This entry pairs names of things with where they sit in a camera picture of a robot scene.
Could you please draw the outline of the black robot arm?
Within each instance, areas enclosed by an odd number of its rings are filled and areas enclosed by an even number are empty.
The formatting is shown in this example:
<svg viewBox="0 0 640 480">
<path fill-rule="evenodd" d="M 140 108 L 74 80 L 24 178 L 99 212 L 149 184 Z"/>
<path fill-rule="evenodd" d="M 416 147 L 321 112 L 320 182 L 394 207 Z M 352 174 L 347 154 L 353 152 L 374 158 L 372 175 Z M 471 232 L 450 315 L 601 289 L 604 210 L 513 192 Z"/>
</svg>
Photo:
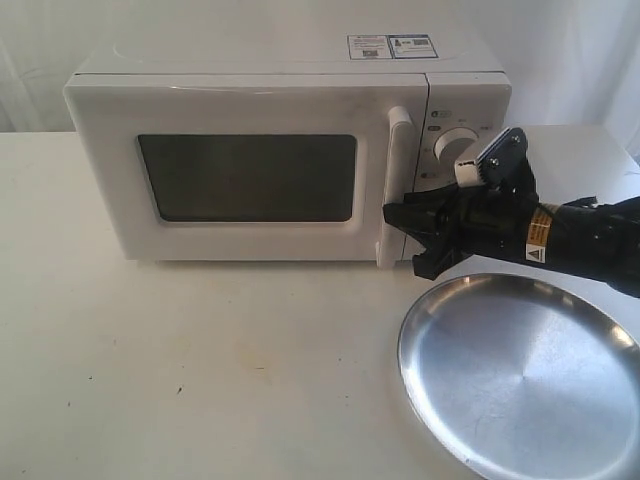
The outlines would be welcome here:
<svg viewBox="0 0 640 480">
<path fill-rule="evenodd" d="M 535 193 L 488 187 L 409 193 L 385 222 L 416 240 L 415 275 L 434 280 L 478 255 L 599 281 L 639 294 L 639 201 L 543 204 Z"/>
</svg>

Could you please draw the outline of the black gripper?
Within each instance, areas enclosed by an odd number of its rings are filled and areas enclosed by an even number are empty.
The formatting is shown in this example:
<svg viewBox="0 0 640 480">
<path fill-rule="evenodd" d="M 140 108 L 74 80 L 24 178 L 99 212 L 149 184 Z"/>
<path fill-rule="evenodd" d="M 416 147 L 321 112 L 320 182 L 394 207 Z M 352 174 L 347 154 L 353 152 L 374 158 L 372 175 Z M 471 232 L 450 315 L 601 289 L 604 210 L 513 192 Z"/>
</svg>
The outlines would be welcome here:
<svg viewBox="0 0 640 480">
<path fill-rule="evenodd" d="M 433 236 L 414 255 L 414 274 L 436 280 L 471 255 L 527 265 L 531 196 L 516 189 L 459 188 L 406 193 L 383 206 L 385 222 L 410 236 Z"/>
</svg>

